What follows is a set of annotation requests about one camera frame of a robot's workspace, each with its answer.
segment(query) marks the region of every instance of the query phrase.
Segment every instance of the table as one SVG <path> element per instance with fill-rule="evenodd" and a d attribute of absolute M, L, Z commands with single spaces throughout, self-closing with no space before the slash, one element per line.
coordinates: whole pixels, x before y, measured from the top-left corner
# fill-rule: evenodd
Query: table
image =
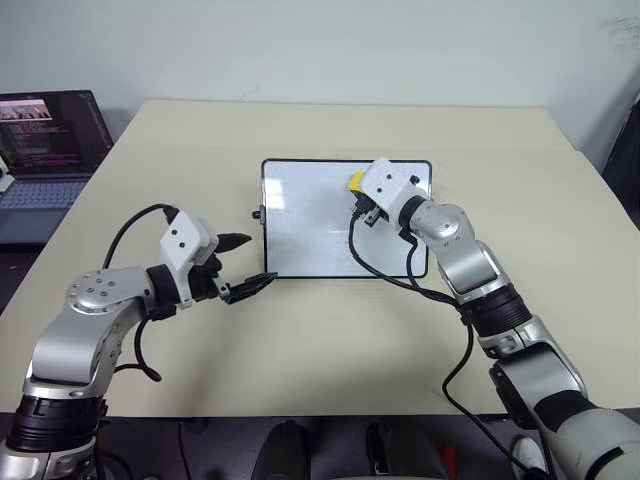
<path fill-rule="evenodd" d="M 583 374 L 594 402 L 640 405 L 639 235 L 542 109 L 150 101 L 117 142 L 0 319 L 0 410 L 73 279 L 101 263 L 135 211 L 171 202 L 218 232 L 254 237 L 221 255 L 235 283 L 262 269 L 259 167 L 268 157 L 428 159 L 433 194 L 461 205 Z M 140 222 L 113 267 L 159 263 L 162 216 Z M 432 272 L 423 280 L 444 290 Z M 121 362 L 132 358 L 131 333 Z M 228 306 L 153 324 L 140 372 L 114 378 L 110 414 L 245 416 L 449 413 L 440 392 L 462 355 L 456 313 L 376 280 L 278 280 Z M 452 387 L 501 412 L 479 348 Z"/>

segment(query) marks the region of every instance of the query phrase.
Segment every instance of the white board surface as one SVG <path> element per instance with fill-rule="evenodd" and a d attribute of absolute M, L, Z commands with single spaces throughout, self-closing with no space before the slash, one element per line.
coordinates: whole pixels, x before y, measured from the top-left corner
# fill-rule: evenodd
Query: white board surface
<path fill-rule="evenodd" d="M 349 220 L 355 203 L 347 183 L 370 161 L 265 160 L 262 166 L 265 207 L 266 270 L 280 277 L 371 277 L 349 252 Z M 427 161 L 395 162 L 407 175 L 420 178 L 431 193 Z M 410 245 L 384 219 L 373 228 L 359 221 L 354 245 L 360 256 L 383 273 L 406 276 Z M 412 260 L 414 275 L 427 270 L 427 249 L 420 242 Z"/>

